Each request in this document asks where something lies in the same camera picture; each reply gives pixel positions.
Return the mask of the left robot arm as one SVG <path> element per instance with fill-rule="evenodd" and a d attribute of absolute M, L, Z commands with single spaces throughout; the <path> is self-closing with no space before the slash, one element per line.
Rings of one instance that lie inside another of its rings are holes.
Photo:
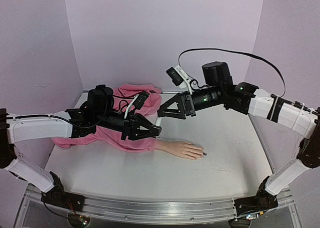
<path fill-rule="evenodd" d="M 74 87 L 48 89 L 33 86 L 5 93 L 0 105 L 15 114 L 35 114 L 77 107 L 86 97 L 87 94 L 80 93 Z M 66 184 L 73 191 L 108 195 L 118 192 L 122 185 L 127 190 L 133 190 L 137 188 L 138 181 L 145 180 L 143 172 L 133 174 L 128 169 L 122 172 L 116 161 L 125 162 L 128 156 L 135 153 L 147 157 L 148 152 L 161 149 L 164 143 L 156 138 L 124 141 L 121 140 L 120 133 L 98 127 L 95 134 L 87 137 L 34 139 L 18 143 L 18 148 L 33 162 L 44 165 L 54 145 L 60 147 L 65 154 L 71 148 L 75 155 L 76 162 L 70 157 L 66 158 L 67 164 L 63 164 L 58 158 L 50 161 L 50 164 L 57 163 L 57 171 L 67 169 L 71 180 L 66 181 Z"/>

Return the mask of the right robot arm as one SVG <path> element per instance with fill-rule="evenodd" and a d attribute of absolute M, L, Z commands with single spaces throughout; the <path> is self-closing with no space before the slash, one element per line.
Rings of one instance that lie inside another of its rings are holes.
<path fill-rule="evenodd" d="M 249 115 L 252 120 L 265 119 L 275 128 L 268 135 L 273 141 L 264 144 L 288 151 L 293 145 L 288 163 L 283 164 L 262 188 L 268 194 L 277 195 L 297 177 L 320 165 L 320 111 L 308 108 L 302 102 L 293 102 L 269 93 L 254 84 L 233 83 L 229 67 L 225 62 L 211 62 L 202 66 L 205 86 L 192 88 L 194 80 L 181 66 L 171 67 L 166 73 L 172 82 L 186 91 L 178 93 L 162 104 L 157 112 L 159 119 L 171 117 L 186 119 L 197 111 L 222 105 Z"/>

